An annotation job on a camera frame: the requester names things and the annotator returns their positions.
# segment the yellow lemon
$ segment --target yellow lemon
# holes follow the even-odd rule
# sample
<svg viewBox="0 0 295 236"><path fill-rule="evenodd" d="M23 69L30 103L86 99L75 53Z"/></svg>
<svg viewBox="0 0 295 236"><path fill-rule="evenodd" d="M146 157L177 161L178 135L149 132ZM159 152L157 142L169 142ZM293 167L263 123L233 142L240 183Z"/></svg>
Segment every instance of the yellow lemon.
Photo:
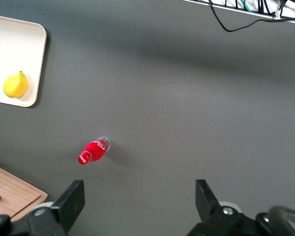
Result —
<svg viewBox="0 0 295 236"><path fill-rule="evenodd" d="M8 97L22 97L28 89L29 82L22 71L6 78L3 84L3 92Z"/></svg>

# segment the wooden cutting board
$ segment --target wooden cutting board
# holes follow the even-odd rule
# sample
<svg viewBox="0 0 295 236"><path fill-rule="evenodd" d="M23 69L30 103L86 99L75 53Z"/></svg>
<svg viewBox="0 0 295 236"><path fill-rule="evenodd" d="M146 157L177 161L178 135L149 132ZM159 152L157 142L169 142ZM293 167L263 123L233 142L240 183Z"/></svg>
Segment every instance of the wooden cutting board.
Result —
<svg viewBox="0 0 295 236"><path fill-rule="evenodd" d="M0 168L0 214L16 221L36 205L43 203L47 194L24 180Z"/></svg>

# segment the gray table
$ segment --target gray table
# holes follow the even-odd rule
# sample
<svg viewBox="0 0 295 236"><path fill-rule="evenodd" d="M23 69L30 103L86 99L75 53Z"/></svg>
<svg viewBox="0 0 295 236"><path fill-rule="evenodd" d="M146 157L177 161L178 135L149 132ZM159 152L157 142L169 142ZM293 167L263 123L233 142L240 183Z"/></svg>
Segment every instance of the gray table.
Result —
<svg viewBox="0 0 295 236"><path fill-rule="evenodd" d="M181 0L0 0L0 15L48 33L37 103L0 104L0 167L49 201L83 179L71 235L186 235L198 178L250 217L295 209L295 24L226 33ZM79 165L102 135L108 155Z"/></svg>

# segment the bottle cap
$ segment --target bottle cap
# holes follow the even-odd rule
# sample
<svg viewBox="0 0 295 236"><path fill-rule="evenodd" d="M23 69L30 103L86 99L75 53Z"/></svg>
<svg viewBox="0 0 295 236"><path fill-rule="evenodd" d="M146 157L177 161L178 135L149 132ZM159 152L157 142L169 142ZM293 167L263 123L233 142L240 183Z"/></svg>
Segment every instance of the bottle cap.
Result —
<svg viewBox="0 0 295 236"><path fill-rule="evenodd" d="M106 141L107 143L107 150L108 151L110 149L110 147L112 146L112 142L110 142L109 138L106 138L106 137L101 137L103 140Z"/></svg>
<svg viewBox="0 0 295 236"><path fill-rule="evenodd" d="M78 157L78 161L81 165L86 165L91 160L92 154L90 154L88 151L83 151Z"/></svg>

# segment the white tray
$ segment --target white tray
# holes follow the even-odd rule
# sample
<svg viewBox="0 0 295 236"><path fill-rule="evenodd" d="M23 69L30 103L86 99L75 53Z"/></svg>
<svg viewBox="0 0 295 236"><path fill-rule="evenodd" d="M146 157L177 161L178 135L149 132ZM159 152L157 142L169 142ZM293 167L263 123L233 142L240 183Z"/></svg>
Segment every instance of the white tray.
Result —
<svg viewBox="0 0 295 236"><path fill-rule="evenodd" d="M39 24L0 16L0 103L20 107L35 103L46 38ZM3 83L18 71L26 75L29 87L22 97L9 98L3 92Z"/></svg>

